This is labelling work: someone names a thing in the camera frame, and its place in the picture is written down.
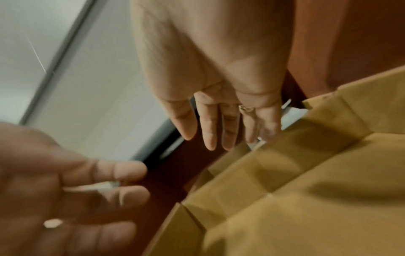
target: hand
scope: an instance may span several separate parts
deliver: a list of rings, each ring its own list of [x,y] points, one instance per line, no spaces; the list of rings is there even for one ring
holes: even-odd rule
[[[149,192],[128,186],[103,192],[66,192],[64,187],[102,181],[136,181],[146,174],[140,162],[87,159],[60,148],[49,136],[0,123],[0,255],[101,255],[133,240],[132,222],[55,229],[44,221],[144,204]]]
[[[222,146],[235,145],[238,105],[246,140],[271,141],[280,131],[281,85],[292,42],[291,0],[133,0],[135,39],[152,91],[182,136],[189,140],[197,120],[205,145],[217,143],[218,109]]]

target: cardboard box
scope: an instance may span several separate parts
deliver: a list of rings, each ring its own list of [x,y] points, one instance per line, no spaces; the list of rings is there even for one ring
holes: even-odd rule
[[[405,255],[405,68],[340,87],[233,160],[145,255]]]

